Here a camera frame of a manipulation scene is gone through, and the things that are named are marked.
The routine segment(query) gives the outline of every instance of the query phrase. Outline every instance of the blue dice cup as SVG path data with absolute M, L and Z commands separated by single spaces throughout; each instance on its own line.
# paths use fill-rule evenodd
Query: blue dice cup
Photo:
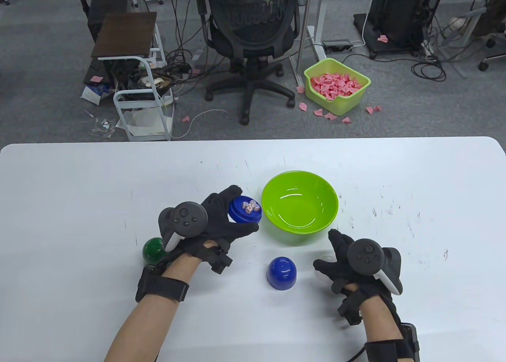
M 253 199 L 248 196 L 239 196 L 235 200 L 233 200 L 230 203 L 230 207 L 228 210 L 230 218 L 232 218 L 235 222 L 239 224 L 245 224 L 250 222 L 259 223 L 260 220 L 262 219 L 262 207 L 260 207 L 260 210 L 258 212 L 253 211 L 250 214 L 247 214 L 246 211 L 242 208 L 242 203 L 244 201 L 249 203 L 251 200 Z
M 267 281 L 278 291 L 286 291 L 293 287 L 297 280 L 295 263 L 287 257 L 278 257 L 269 263 Z

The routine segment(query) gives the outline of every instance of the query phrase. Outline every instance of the green basket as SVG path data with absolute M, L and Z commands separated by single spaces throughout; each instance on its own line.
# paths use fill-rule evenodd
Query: green basket
M 325 96 L 315 91 L 311 85 L 311 78 L 320 77 L 325 73 L 348 74 L 349 78 L 356 78 L 362 87 L 351 96 L 337 96 L 334 101 L 329 101 Z M 336 116 L 341 116 L 356 107 L 362 101 L 365 89 L 371 85 L 369 78 L 334 59 L 325 59 L 316 63 L 304 71 L 304 76 L 306 77 L 306 97 Z

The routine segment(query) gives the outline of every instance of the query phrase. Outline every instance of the hand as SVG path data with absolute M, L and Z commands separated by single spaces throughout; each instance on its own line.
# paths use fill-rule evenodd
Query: hand
M 220 193 L 210 194 L 202 203 L 208 214 L 208 225 L 197 237 L 182 239 L 177 248 L 209 262 L 214 272 L 221 273 L 225 267 L 230 266 L 232 259 L 226 256 L 230 243 L 258 231 L 259 228 L 254 222 L 239 224 L 229 221 L 229 205 L 241 194 L 242 189 L 237 185 L 231 185 Z M 209 241 L 215 242 L 217 246 L 206 250 L 205 246 L 209 245 Z
M 336 252 L 337 261 L 325 262 L 322 259 L 317 259 L 313 262 L 313 266 L 332 280 L 331 289 L 334 293 L 342 293 L 347 296 L 339 307 L 339 314 L 345 317 L 350 325 L 359 324 L 361 321 L 358 312 L 359 306 L 371 297 L 380 296 L 387 304 L 394 320 L 400 323 L 392 301 L 392 294 L 383 283 L 374 277 L 360 275 L 349 265 L 347 251 L 349 245 L 353 243 L 353 239 L 341 234 L 338 230 L 331 229 L 329 241 Z

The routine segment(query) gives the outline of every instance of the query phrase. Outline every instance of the black vr controller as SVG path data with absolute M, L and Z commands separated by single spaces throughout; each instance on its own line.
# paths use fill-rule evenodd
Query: black vr controller
M 174 250 L 181 239 L 196 237 L 208 225 L 208 213 L 199 203 L 186 201 L 165 208 L 159 215 L 160 235 L 165 252 Z
M 401 254 L 396 248 L 382 248 L 372 239 L 358 239 L 349 245 L 347 259 L 360 275 L 381 280 L 394 295 L 402 293 Z

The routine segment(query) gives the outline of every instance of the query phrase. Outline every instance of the lime green plastic bowl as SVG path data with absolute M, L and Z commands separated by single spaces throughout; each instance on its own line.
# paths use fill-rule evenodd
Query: lime green plastic bowl
M 288 171 L 267 183 L 262 208 L 278 228 L 292 234 L 313 234 L 334 221 L 339 201 L 334 188 L 317 174 Z

